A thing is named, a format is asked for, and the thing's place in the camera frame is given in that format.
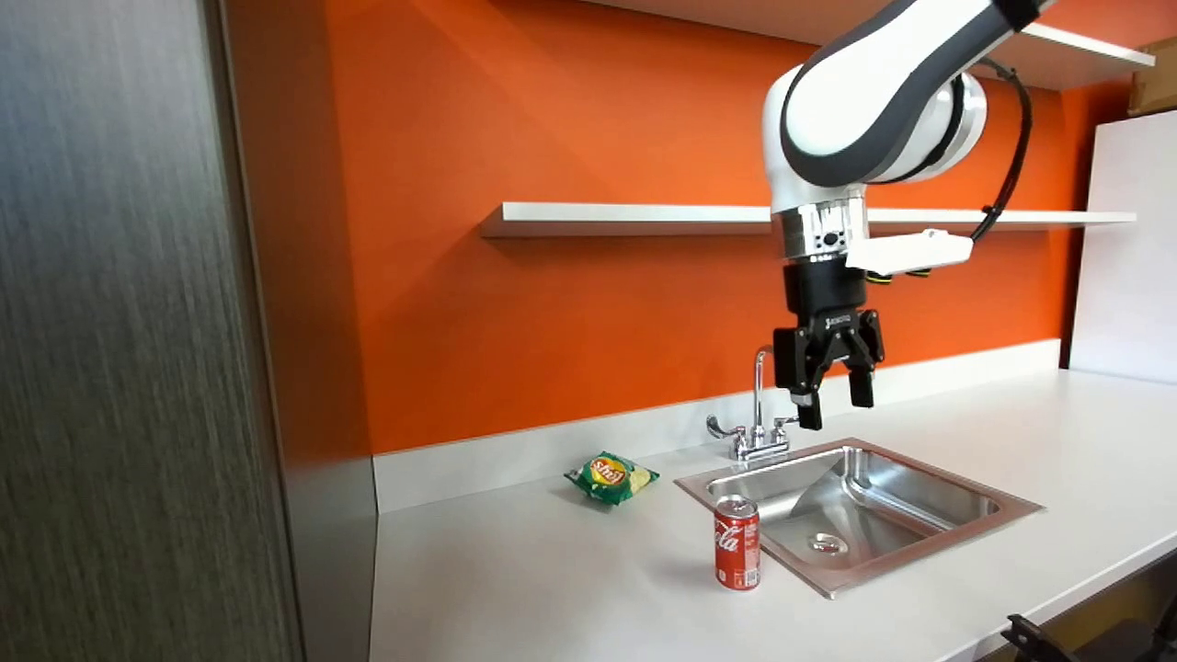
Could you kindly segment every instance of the white countertop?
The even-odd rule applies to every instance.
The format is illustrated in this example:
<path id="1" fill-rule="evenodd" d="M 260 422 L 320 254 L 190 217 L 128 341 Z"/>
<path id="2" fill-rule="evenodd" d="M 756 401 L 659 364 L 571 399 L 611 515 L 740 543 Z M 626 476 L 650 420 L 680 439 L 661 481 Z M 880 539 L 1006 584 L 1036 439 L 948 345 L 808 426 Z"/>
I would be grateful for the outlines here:
<path id="1" fill-rule="evenodd" d="M 674 487 L 724 463 L 703 450 L 638 455 L 661 478 L 616 512 L 558 470 L 389 512 L 372 657 L 974 657 L 1006 613 L 1047 622 L 1177 550 L 1175 426 L 1177 388 L 1074 372 L 834 415 L 807 444 L 865 439 L 1044 508 L 834 601 L 770 554 L 756 594 L 715 580 L 712 512 Z"/>

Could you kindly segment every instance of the faucet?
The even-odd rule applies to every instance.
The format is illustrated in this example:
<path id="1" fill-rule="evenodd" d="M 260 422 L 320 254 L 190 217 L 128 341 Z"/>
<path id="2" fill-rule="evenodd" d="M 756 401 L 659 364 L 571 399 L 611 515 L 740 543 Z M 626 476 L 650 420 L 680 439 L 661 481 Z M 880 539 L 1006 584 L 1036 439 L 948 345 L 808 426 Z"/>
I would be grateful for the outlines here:
<path id="1" fill-rule="evenodd" d="M 791 452 L 788 420 L 775 415 L 774 429 L 764 426 L 764 372 L 770 372 L 774 345 L 757 345 L 751 364 L 751 426 L 721 426 L 719 415 L 707 415 L 707 429 L 715 439 L 734 442 L 734 455 L 742 463 L 783 455 Z"/>

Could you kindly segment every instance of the sink drain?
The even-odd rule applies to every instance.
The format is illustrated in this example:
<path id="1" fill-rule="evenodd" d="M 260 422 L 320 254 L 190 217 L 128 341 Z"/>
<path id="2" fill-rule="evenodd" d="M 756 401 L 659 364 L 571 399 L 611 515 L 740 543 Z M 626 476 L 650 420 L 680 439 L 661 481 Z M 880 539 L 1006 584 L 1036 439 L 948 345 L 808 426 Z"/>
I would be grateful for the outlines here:
<path id="1" fill-rule="evenodd" d="M 850 543 L 844 539 L 826 535 L 826 530 L 813 535 L 808 550 L 821 551 L 821 554 L 848 554 L 850 551 Z"/>

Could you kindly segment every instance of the coca-cola can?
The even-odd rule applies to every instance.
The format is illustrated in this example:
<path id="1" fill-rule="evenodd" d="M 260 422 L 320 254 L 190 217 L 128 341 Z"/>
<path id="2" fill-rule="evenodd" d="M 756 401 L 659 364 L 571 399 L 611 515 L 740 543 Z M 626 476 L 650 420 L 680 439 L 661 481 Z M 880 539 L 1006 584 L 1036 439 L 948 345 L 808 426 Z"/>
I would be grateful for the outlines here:
<path id="1" fill-rule="evenodd" d="M 715 578 L 734 594 L 762 584 L 762 515 L 740 493 L 715 508 Z"/>

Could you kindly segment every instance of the orange wall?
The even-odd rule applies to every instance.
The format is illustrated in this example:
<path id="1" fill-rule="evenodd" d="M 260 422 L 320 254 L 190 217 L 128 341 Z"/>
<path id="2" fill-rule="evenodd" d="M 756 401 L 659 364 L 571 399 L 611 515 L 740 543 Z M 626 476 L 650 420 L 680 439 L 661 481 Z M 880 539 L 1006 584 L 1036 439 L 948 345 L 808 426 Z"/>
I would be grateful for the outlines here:
<path id="1" fill-rule="evenodd" d="M 329 0 L 376 452 L 748 389 L 775 238 L 482 238 L 504 198 L 764 201 L 757 112 L 807 49 L 582 0 Z M 1014 208 L 1081 208 L 1101 97 L 1036 92 Z M 982 208 L 1014 141 L 886 208 Z M 1071 231 L 872 293 L 892 364 L 1063 335 Z"/>

